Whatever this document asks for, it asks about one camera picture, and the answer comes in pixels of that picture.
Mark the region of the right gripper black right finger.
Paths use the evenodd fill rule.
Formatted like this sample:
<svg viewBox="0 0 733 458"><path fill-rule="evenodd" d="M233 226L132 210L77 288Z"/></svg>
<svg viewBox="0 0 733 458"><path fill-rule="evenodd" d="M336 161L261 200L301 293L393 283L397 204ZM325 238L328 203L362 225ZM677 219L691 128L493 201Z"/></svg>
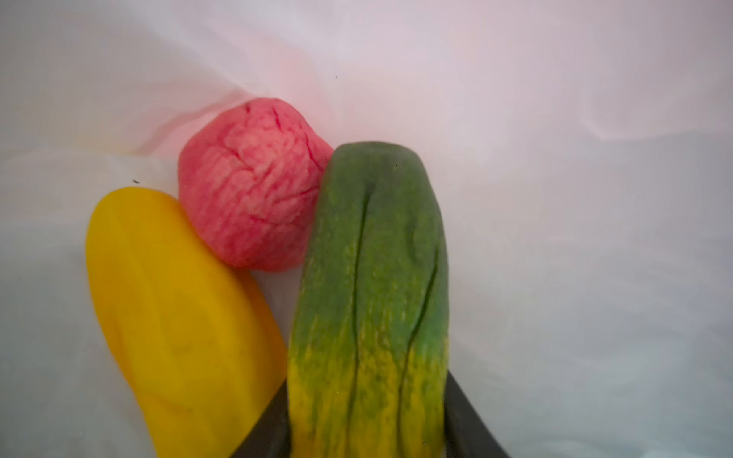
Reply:
<svg viewBox="0 0 733 458"><path fill-rule="evenodd" d="M448 458L509 458L449 373L444 396Z"/></svg>

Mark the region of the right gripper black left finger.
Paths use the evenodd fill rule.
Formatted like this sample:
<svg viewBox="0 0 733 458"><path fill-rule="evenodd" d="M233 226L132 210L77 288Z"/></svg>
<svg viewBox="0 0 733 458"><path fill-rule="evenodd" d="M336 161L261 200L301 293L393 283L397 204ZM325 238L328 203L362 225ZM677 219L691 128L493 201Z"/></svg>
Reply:
<svg viewBox="0 0 733 458"><path fill-rule="evenodd" d="M231 458L288 458L291 452L287 381Z"/></svg>

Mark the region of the yellow mango fruit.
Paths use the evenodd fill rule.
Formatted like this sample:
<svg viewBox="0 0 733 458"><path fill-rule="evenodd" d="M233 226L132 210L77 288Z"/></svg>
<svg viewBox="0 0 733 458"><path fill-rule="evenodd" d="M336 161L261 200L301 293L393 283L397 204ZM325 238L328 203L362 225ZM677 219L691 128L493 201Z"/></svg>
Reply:
<svg viewBox="0 0 733 458"><path fill-rule="evenodd" d="M228 457L286 377L286 346L248 273L219 261L179 202L127 187L93 211L95 313L160 457Z"/></svg>

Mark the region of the pink red round fruit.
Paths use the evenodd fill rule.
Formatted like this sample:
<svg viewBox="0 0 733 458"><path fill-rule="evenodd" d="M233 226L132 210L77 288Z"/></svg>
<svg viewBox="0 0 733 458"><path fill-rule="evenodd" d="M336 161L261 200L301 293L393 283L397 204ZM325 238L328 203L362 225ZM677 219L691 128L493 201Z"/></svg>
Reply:
<svg viewBox="0 0 733 458"><path fill-rule="evenodd" d="M304 260L332 154L294 107L255 98L219 114L185 144L179 201L221 261L283 272Z"/></svg>

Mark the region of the white plastic bag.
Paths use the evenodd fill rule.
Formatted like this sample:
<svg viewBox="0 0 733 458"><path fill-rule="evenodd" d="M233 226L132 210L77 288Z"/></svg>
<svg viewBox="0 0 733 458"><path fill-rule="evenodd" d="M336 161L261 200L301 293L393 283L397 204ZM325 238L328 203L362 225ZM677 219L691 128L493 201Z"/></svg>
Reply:
<svg viewBox="0 0 733 458"><path fill-rule="evenodd" d="M450 368L511 456L731 456L728 1L3 2L3 456L154 455L86 227L251 97L420 154Z"/></svg>

